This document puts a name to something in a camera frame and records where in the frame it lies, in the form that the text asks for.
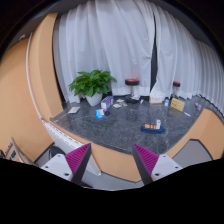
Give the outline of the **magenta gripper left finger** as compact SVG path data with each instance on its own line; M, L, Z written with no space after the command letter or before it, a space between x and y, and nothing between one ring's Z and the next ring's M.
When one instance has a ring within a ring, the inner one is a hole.
M81 186L90 156L91 144L88 143L66 155L55 155L42 169Z

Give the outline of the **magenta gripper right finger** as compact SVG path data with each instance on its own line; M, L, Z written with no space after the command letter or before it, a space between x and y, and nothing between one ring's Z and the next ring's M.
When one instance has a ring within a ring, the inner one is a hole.
M137 144L133 145L132 155L144 185L148 185L182 169L168 155L157 155L151 150Z

